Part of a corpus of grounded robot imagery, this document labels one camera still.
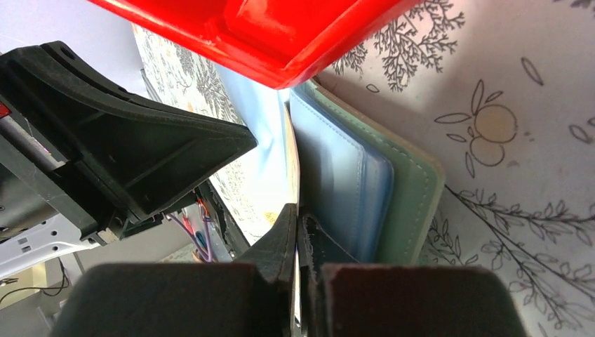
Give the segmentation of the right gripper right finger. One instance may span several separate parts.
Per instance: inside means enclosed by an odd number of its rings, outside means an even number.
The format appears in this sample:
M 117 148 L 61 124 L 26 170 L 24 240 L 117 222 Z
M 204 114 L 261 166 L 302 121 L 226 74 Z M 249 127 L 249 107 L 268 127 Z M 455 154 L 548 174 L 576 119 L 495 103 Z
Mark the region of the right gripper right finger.
M 309 336 L 525 336 L 499 277 L 479 267 L 358 263 L 299 217 Z

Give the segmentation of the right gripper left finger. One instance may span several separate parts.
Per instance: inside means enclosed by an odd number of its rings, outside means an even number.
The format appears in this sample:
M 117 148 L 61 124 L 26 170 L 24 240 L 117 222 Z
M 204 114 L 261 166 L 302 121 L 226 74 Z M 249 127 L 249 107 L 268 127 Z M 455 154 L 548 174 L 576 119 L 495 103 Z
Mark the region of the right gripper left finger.
M 229 263 L 112 263 L 76 283 L 52 336 L 289 336 L 298 208 Z

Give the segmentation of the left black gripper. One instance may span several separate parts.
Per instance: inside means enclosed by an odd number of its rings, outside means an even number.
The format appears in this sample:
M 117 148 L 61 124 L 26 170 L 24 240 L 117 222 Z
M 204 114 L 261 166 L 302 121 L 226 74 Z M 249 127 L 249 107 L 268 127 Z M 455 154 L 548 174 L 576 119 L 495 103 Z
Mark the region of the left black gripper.
M 1 277 L 114 243 L 96 208 L 149 218 L 256 144 L 245 126 L 127 91 L 61 41 L 4 53 Z

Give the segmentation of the green card holder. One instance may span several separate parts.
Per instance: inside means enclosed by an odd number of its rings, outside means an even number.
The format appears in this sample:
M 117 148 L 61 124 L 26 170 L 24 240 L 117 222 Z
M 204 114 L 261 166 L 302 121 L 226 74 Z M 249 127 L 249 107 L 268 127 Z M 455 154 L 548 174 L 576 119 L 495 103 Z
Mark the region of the green card holder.
M 225 67 L 217 73 L 257 139 L 249 168 L 256 197 L 288 195 L 283 104 L 300 160 L 300 202 L 363 263 L 417 262 L 445 184 L 439 161 L 314 80 L 274 90 Z

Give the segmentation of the orange credit card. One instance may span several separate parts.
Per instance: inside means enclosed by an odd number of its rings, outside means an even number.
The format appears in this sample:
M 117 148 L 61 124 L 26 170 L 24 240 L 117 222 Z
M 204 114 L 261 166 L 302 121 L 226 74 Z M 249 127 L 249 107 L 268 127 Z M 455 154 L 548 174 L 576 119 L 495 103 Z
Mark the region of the orange credit card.
M 290 201 L 300 205 L 300 160 L 288 104 L 283 104 L 286 153 L 286 177 Z

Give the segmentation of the red plastic bin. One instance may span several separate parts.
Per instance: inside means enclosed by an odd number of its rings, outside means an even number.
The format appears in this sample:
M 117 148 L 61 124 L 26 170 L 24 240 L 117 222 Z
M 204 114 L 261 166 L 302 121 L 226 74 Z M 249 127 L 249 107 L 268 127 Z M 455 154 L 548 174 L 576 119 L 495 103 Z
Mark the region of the red plastic bin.
M 273 89 L 303 83 L 414 6 L 401 0 L 97 0 Z

